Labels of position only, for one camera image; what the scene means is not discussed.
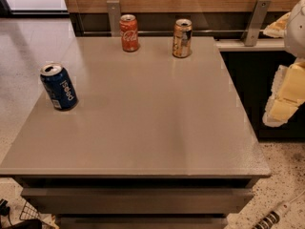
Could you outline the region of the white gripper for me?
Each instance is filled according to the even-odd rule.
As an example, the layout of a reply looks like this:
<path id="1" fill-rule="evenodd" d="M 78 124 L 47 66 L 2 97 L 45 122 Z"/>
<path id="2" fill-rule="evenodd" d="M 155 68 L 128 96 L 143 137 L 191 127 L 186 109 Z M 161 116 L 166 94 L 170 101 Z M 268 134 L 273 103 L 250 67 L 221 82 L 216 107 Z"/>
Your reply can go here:
<path id="1" fill-rule="evenodd" d="M 275 72 L 271 95 L 265 106 L 263 123 L 269 127 L 286 124 L 305 102 L 305 0 L 268 25 L 264 35 L 283 38 L 285 50 L 298 59 L 289 67 L 280 65 Z"/>

